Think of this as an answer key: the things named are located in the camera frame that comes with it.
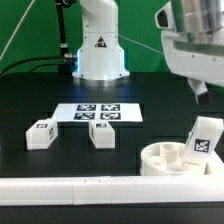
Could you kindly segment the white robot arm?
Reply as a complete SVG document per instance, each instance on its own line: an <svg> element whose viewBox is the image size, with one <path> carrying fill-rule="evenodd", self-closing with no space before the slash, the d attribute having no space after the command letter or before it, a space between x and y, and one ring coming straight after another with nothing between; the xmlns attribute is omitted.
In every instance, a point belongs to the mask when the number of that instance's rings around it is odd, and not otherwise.
<svg viewBox="0 0 224 224"><path fill-rule="evenodd" d="M169 0L155 14L169 70L188 79L196 102L209 99L207 84L224 87L222 0ZM114 0L80 0L83 43L77 51L76 83L113 86L129 77L118 43Z"/></svg>

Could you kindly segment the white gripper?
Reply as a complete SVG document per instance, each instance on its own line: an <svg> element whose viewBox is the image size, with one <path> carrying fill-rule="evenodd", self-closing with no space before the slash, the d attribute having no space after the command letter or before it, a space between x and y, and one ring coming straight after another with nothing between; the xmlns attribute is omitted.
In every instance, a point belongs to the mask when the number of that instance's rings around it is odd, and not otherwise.
<svg viewBox="0 0 224 224"><path fill-rule="evenodd" d="M161 42L169 70L189 78L198 105L209 104L211 94L204 82L224 87L224 28L213 34L211 44L191 44L186 35L169 30L161 32Z"/></svg>

